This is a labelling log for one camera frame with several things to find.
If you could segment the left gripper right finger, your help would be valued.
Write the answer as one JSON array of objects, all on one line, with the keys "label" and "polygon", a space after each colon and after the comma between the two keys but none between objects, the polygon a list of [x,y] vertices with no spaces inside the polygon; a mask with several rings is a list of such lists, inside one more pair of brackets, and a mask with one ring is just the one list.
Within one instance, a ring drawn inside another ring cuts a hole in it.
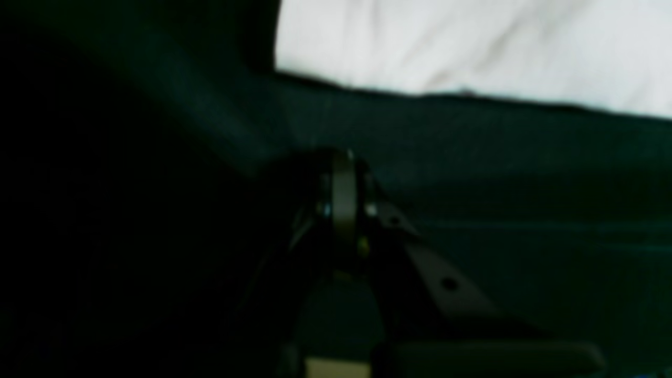
[{"label": "left gripper right finger", "polygon": [[373,377],[586,377],[604,369],[591,342],[555,337],[492,300],[433,249],[358,164],[364,262],[386,340]]}]

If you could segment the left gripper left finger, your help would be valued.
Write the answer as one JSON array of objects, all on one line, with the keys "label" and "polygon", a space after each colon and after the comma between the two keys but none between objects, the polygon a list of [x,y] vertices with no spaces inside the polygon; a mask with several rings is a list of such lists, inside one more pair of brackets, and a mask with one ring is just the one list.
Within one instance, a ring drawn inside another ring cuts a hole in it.
[{"label": "left gripper left finger", "polygon": [[291,219],[255,237],[264,248],[226,329],[227,377],[307,377],[295,327],[313,287],[356,261],[358,171],[350,151],[301,165]]}]

